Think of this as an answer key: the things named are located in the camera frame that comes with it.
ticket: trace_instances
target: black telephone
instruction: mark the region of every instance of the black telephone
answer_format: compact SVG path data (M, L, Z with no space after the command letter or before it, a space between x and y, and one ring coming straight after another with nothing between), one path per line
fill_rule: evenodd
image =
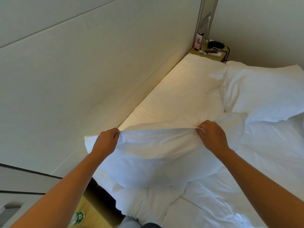
M224 42L219 41L209 41L208 48L217 48L217 49L224 49L225 45Z

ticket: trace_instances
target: wall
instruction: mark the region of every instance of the wall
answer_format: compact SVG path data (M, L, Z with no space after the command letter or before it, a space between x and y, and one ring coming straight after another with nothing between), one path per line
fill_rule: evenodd
M210 37L247 65L304 68L304 0L218 0Z
M65 176L190 50L201 0L0 0L0 162Z

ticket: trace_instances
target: white duvet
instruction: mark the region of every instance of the white duvet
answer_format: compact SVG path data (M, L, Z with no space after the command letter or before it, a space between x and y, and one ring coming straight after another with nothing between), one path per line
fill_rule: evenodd
M244 127L244 115L221 115L224 107L219 82L208 75L224 67L225 64L219 62L187 55L119 127L120 130L133 131L121 133L113 159L109 156L108 162L105 160L93 177L116 199L116 207L123 214L139 219L142 224L155 222L163 228L266 227L227 169L208 150L200 147L194 129L176 129L195 127L208 118L218 119L223 128L226 122L224 130L230 145L241 157L304 199L303 116L282 122L250 122ZM158 134L155 130L143 132L147 126L149 129L175 128L162 131L163 135L173 138L169 140L170 147L174 147L176 135L182 134L193 142L184 143L182 149L161 150L159 147L153 155L149 149L134 149L132 145L139 142L138 136L146 136L147 141L151 135ZM144 145L159 144L164 137L159 136L158 142ZM127 144L126 138L134 138L133 144ZM86 137L88 152L95 139ZM182 158L181 162L177 160L177 165L171 165L167 159L178 159L174 150ZM200 166L195 158L191 165L187 157L183 159L191 153L198 160L210 160L211 165L208 166L207 162ZM165 175L151 175L159 168L144 164L151 164L155 159L162 159L161 173L168 171Z

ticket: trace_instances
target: hand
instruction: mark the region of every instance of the hand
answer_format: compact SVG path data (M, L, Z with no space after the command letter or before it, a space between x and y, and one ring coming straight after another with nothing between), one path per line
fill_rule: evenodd
M226 134L224 130L216 123L209 120L202 122L197 127L205 130L204 133L201 129L196 129L197 134L203 141L205 147L209 149L216 157L229 149Z
M101 132L96 139L91 154L102 162L106 157L113 153L118 138L119 130L117 128Z

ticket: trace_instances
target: forearm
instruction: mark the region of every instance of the forearm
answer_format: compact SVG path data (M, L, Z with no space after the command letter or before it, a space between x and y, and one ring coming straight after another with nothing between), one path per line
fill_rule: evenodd
M89 154L44 195L11 228L67 228L76 207L101 160Z
M268 227L303 226L303 201L255 169L233 150L220 152L218 158Z

